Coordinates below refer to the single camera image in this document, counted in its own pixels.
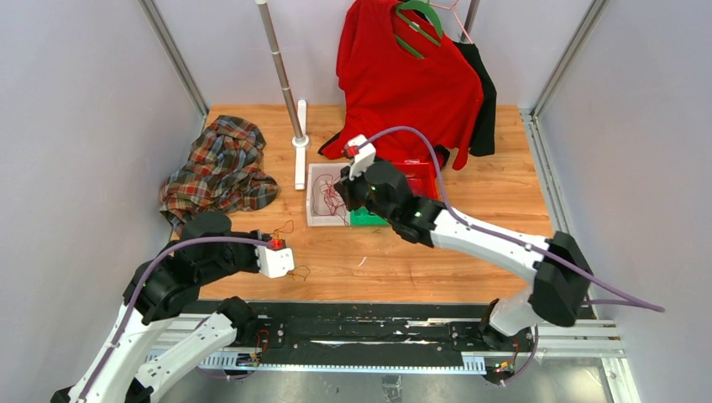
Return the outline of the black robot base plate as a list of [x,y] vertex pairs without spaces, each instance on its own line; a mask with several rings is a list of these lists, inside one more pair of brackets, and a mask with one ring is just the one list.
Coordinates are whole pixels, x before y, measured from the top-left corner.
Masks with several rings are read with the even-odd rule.
[[252,301],[254,330],[231,345],[264,364],[346,367],[456,367],[464,353],[522,359],[531,330],[488,344],[484,304]]

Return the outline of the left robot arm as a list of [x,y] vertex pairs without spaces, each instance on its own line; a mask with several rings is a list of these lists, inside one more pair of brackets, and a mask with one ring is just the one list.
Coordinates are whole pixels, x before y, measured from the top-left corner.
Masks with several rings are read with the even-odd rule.
[[117,321],[79,381],[57,390],[53,402],[156,402],[160,386],[139,380],[142,359],[160,333],[196,301],[200,289],[224,277],[259,271],[259,253],[272,237],[234,232],[221,212],[198,214],[178,240],[141,264],[123,292]]

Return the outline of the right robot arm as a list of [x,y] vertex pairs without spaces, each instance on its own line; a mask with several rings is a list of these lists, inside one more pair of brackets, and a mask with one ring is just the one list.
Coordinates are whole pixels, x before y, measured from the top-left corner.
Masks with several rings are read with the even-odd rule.
[[479,324],[487,348],[502,349],[520,330],[542,322],[571,327],[578,320],[592,271],[572,236],[546,238],[476,220],[444,201],[415,195],[405,175],[385,160],[360,174],[343,167],[334,188],[348,210],[367,209],[407,242],[467,254],[527,282],[525,290],[489,304]]

